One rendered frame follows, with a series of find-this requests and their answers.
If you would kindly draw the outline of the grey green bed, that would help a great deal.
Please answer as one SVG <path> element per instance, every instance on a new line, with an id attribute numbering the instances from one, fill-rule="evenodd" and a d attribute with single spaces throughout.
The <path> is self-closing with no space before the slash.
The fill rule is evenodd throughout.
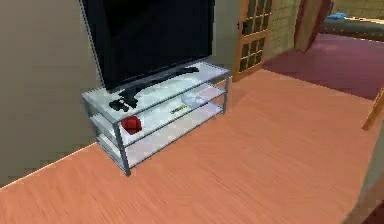
<path id="1" fill-rule="evenodd" d="M 322 34 L 347 36 L 384 42 L 384 17 L 363 18 L 348 17 L 345 19 L 325 19 L 321 25 Z"/>

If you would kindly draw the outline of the grey glass shelf stand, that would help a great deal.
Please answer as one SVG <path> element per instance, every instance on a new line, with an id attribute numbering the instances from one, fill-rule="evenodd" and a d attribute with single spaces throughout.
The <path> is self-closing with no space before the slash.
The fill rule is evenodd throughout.
<path id="1" fill-rule="evenodd" d="M 217 98 L 228 96 L 228 87 L 213 83 L 230 78 L 230 71 L 219 66 L 196 62 L 161 82 L 139 84 L 138 88 L 109 93 L 97 88 L 81 94 L 97 143 L 124 172 L 184 136 L 216 115 L 226 111 Z M 129 111 L 109 107 L 113 100 L 123 100 Z M 130 135 L 121 121 L 136 116 L 142 130 Z"/>

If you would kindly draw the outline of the red round object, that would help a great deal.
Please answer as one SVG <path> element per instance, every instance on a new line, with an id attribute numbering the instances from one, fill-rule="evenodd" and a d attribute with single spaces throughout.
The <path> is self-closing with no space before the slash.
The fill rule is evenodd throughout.
<path id="1" fill-rule="evenodd" d="M 124 128 L 124 130 L 128 132 L 130 135 L 133 135 L 142 130 L 141 121 L 136 116 L 131 116 L 122 120 L 121 125 Z"/>

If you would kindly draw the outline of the black remote control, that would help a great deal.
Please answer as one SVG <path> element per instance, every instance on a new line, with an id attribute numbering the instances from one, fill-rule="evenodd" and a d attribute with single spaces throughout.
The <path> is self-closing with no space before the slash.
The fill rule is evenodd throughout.
<path id="1" fill-rule="evenodd" d="M 123 100 L 113 100 L 109 103 L 109 107 L 114 109 L 115 111 L 123 110 L 124 112 L 129 111 L 129 106 L 125 104 Z"/>

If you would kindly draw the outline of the black television set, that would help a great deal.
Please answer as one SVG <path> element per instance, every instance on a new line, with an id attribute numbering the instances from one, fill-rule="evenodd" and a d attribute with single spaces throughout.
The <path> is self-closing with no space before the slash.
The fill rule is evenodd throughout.
<path id="1" fill-rule="evenodd" d="M 161 82 L 212 54 L 215 0 L 78 0 L 109 93 Z"/>

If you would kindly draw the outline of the brown door with glass panes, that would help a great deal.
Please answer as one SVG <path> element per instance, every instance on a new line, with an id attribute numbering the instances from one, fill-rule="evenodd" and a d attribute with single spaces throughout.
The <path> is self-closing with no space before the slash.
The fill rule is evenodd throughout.
<path id="1" fill-rule="evenodd" d="M 273 0 L 242 0 L 232 80 L 260 70 L 264 63 Z"/>

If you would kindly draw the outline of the brown wooden door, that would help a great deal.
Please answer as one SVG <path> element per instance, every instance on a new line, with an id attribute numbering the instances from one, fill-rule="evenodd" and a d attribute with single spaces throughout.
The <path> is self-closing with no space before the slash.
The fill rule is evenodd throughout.
<path id="1" fill-rule="evenodd" d="M 305 53 L 312 46 L 328 15 L 332 0 L 300 0 L 294 32 L 294 49 Z"/>

